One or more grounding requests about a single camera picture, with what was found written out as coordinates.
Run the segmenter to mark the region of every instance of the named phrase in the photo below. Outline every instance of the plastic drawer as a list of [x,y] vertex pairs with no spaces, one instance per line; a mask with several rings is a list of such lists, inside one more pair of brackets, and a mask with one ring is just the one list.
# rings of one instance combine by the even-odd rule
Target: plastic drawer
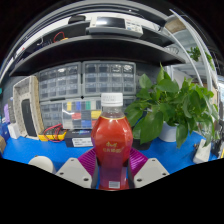
[[40,89],[40,99],[48,98],[48,89]]
[[44,120],[51,120],[51,114],[49,113],[44,113],[44,114],[42,114],[42,118],[44,119]]
[[134,66],[133,65],[124,65],[123,66],[123,74],[134,74]]
[[60,120],[61,119],[61,114],[60,113],[52,113],[51,114],[52,120]]
[[66,86],[66,94],[67,95],[74,95],[78,93],[78,86],[73,84],[73,85],[69,85]]
[[97,93],[96,83],[86,83],[85,84],[86,93]]
[[82,120],[82,128],[92,128],[91,120]]
[[85,75],[85,82],[97,82],[97,74],[96,73],[90,73]]
[[122,74],[120,73],[112,73],[111,74],[112,82],[123,82]]
[[111,83],[98,83],[98,92],[100,93],[111,92]]
[[72,125],[74,128],[79,128],[79,129],[82,128],[81,120],[72,120]]
[[67,67],[67,75],[77,75],[78,65],[71,65]]
[[57,77],[64,77],[66,76],[66,67],[65,66],[60,66],[57,68]]
[[124,83],[124,93],[134,93],[134,83],[125,82]]
[[56,87],[56,79],[47,80],[48,87]]
[[123,84],[122,83],[112,83],[112,92],[123,92]]
[[92,124],[95,124],[95,120],[101,114],[100,98],[66,100],[62,106],[63,127],[65,129],[92,128]]
[[77,84],[78,83],[78,75],[69,75],[66,77],[67,84]]
[[59,96],[64,96],[66,95],[66,87],[65,86],[61,86],[57,88],[57,93]]
[[50,112],[50,105],[41,105],[41,112]]
[[98,64],[98,72],[99,74],[105,74],[110,72],[110,64]]
[[63,117],[64,120],[72,120],[72,115],[71,114],[63,113],[62,117]]
[[120,73],[122,72],[121,70],[122,66],[120,64],[112,64],[111,65],[111,73]]
[[57,78],[57,70],[56,69],[51,69],[47,73],[48,73],[48,79]]
[[82,120],[91,120],[91,111],[82,111],[81,119]]
[[47,71],[40,72],[40,82],[48,80],[48,73]]
[[134,83],[134,75],[133,74],[123,74],[124,82],[132,82]]
[[49,88],[48,89],[48,97],[56,96],[56,88]]
[[59,111],[59,110],[58,110],[58,105],[60,105],[60,104],[58,104],[58,103],[50,104],[50,105],[49,105],[49,108],[50,108],[50,110],[51,110],[52,112],[58,112],[58,111]]
[[47,82],[48,82],[47,80],[40,82],[40,89],[47,89],[48,87]]
[[81,63],[75,62],[53,67],[39,72],[39,90],[47,89],[47,92],[39,93],[40,101],[48,101],[58,98],[81,97]]
[[110,74],[109,73],[99,73],[98,74],[98,82],[109,82]]
[[88,73],[97,73],[97,65],[96,64],[87,64],[85,66],[85,73],[88,74]]
[[57,78],[57,84],[58,84],[58,86],[65,86],[66,85],[66,78],[67,77]]

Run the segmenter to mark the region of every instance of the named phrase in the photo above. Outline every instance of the cable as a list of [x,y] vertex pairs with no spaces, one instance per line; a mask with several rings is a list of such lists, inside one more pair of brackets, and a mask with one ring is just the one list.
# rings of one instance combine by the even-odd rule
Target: cable
[[63,34],[63,39],[65,39],[65,34],[64,34],[64,32],[59,32],[59,33],[57,33],[57,34],[55,35],[55,37],[54,37],[54,39],[53,39],[53,42],[54,42],[54,43],[57,42],[57,41],[55,41],[55,38],[56,38],[60,33]]

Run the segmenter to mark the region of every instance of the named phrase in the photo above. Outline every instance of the red drink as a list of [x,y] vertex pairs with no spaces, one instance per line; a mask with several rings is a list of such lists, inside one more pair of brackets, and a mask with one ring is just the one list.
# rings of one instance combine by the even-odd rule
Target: red drink
[[103,101],[105,98],[102,94],[103,111],[91,133],[100,171],[99,189],[104,190],[128,189],[126,172],[133,136],[130,124],[122,112],[123,96],[119,94],[106,94],[120,102],[109,106]]

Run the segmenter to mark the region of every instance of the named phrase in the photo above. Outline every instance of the blue tabletop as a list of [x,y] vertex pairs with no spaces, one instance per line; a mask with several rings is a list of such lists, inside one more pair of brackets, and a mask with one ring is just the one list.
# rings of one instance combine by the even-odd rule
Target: blue tabletop
[[[148,158],[158,159],[165,169],[172,174],[195,164],[193,163],[193,145],[200,143],[202,138],[202,136],[193,132],[191,136],[187,137],[186,142],[180,149],[176,147],[176,142],[168,143],[156,138],[149,149],[141,150],[140,152]],[[68,148],[64,141],[53,143],[23,137],[19,137],[18,139],[9,138],[3,158],[28,164],[36,155],[46,156],[51,159],[56,171],[58,171],[69,158],[78,158],[90,148]],[[217,157],[210,153],[209,161],[216,159]]]

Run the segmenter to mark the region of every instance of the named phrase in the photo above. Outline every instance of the green leaves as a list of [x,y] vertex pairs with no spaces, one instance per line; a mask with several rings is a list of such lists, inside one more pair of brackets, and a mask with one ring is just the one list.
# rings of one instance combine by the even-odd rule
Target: green leaves
[[[210,103],[213,92],[186,78],[179,89],[178,83],[171,80],[162,65],[160,67],[157,84],[152,85],[146,74],[140,77],[138,100],[125,110],[131,126],[134,126],[133,137],[140,139],[141,144],[151,141],[159,136],[165,121],[170,126],[177,126],[177,147],[180,148],[188,132],[198,131],[199,122],[206,144],[209,144],[216,138],[212,117],[219,119],[217,106]],[[147,109],[152,112],[142,117]]]
[[133,103],[131,103],[130,105],[128,105],[128,107],[125,109],[125,113],[130,113],[130,111],[133,109],[133,108],[138,108],[138,109],[141,109],[141,110],[144,110],[145,108],[147,108],[150,104],[148,102],[144,102],[144,101],[141,101],[141,100],[136,100],[134,101]]
[[192,118],[191,114],[188,112],[188,105],[189,105],[189,96],[187,96],[184,100],[184,104],[183,104],[183,111],[186,117],[188,118]]
[[163,128],[163,113],[148,113],[142,123],[140,144],[152,141],[157,138]]
[[151,99],[151,97],[150,97],[150,95],[149,95],[149,92],[148,92],[148,90],[147,89],[141,89],[137,94],[136,94],[136,96],[138,97],[138,98],[141,98],[141,99]]
[[143,74],[139,79],[139,84],[143,89],[150,89],[152,86],[152,82],[146,74]]
[[142,128],[142,125],[144,124],[144,120],[145,120],[145,118],[143,117],[134,127],[134,129],[133,129],[133,138],[134,139],[140,139],[141,128]]
[[181,145],[186,141],[187,135],[188,135],[187,126],[183,124],[179,124],[177,126],[177,132],[176,132],[177,148],[180,148]]
[[207,146],[211,142],[212,137],[215,138],[215,130],[213,121],[210,116],[204,114],[202,116],[202,119],[203,121],[200,122],[200,124],[202,125],[202,135],[206,138],[204,146]]
[[157,85],[157,88],[161,91],[175,93],[179,91],[178,83],[174,80],[163,79]]
[[212,116],[215,118],[215,120],[219,120],[218,108],[215,104],[212,105]]
[[166,122],[169,121],[169,119],[175,115],[174,107],[172,107],[171,105],[167,103],[161,103],[159,105],[159,109],[160,111],[163,112],[164,121]]
[[142,114],[143,114],[143,111],[138,108],[133,108],[129,111],[129,113],[127,114],[127,119],[131,127],[133,127],[136,124],[138,119],[141,118]]
[[170,76],[164,70],[162,64],[160,63],[160,71],[159,71],[159,74],[158,74],[157,79],[156,79],[157,84],[159,84],[160,81],[162,81],[163,79],[171,80]]

